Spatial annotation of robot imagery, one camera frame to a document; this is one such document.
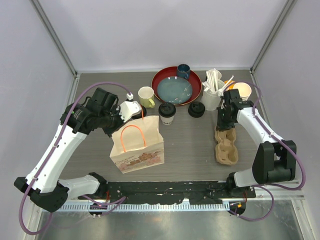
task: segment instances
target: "blue plate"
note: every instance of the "blue plate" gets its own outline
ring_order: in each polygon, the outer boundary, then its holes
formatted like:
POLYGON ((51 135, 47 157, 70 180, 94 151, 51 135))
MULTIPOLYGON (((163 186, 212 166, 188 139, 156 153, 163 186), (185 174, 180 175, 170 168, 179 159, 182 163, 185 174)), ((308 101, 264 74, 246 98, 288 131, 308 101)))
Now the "blue plate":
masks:
POLYGON ((159 83, 157 93, 164 102, 183 104, 191 98, 192 86, 182 77, 169 76, 159 83))

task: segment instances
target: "blue mug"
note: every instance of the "blue mug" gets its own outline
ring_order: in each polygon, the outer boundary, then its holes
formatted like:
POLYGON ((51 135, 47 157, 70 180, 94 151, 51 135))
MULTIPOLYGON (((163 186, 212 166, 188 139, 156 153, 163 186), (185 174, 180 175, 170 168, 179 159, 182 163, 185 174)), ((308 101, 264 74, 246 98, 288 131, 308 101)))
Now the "blue mug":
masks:
POLYGON ((176 69, 176 76, 188 80, 190 71, 190 67, 187 64, 180 64, 176 69))

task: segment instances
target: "disposable coffee cup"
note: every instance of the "disposable coffee cup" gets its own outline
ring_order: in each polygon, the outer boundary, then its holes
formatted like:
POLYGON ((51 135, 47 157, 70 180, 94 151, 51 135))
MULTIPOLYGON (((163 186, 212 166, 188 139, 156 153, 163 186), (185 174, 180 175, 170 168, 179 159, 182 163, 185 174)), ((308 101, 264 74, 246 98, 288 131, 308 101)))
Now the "disposable coffee cup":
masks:
POLYGON ((252 93, 251 87, 245 82, 237 82, 233 85, 233 89, 239 90, 239 95, 243 101, 247 101, 252 93))
POLYGON ((174 120, 175 114, 176 107, 172 103, 165 102, 159 106, 160 119, 164 125, 170 125, 174 120))

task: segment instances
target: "dish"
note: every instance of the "dish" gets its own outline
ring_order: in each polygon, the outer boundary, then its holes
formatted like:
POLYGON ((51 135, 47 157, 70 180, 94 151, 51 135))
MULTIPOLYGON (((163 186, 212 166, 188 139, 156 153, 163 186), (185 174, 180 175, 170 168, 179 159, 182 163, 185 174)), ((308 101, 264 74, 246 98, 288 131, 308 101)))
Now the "dish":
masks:
MULTIPOLYGON (((177 66, 170 66, 170 67, 167 67, 167 68, 164 68, 164 69, 160 70, 159 72, 157 72, 154 75, 153 80, 151 82, 151 87, 154 90, 154 95, 160 101, 164 102, 158 95, 158 85, 159 85, 159 83, 163 79, 165 79, 167 77, 175 76, 176 74, 177 74, 177 66)), ((186 105, 186 104, 189 104, 189 103, 193 102, 194 100, 197 99, 197 97, 199 97, 199 95, 201 93, 201 90, 202 90, 202 83, 201 83, 201 80, 200 80, 199 76, 194 71, 191 71, 188 81, 192 86, 192 95, 191 95, 190 99, 187 100, 184 103, 174 104, 174 105, 176 105, 176 106, 186 105)))
POLYGON ((166 103, 184 104, 191 98, 192 86, 189 81, 178 76, 169 76, 160 81, 157 93, 166 103))

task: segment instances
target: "coffee cup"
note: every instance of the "coffee cup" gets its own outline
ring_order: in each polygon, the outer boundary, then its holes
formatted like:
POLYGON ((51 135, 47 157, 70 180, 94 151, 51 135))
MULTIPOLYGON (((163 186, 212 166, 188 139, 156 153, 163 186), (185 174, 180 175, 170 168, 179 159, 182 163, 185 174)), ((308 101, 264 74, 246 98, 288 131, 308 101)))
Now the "coffee cup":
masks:
POLYGON ((252 93, 251 87, 245 82, 237 82, 233 85, 233 89, 239 90, 239 95, 243 101, 247 101, 252 93))
POLYGON ((190 67, 187 64, 180 64, 176 69, 176 76, 188 80, 190 72, 190 67))
POLYGON ((155 107, 155 92, 149 86, 143 86, 138 91, 139 101, 142 106, 145 108, 154 108, 155 107))
POLYGON ((159 106, 160 119, 164 125, 170 125, 174 120, 175 114, 176 107, 172 103, 165 102, 159 106))

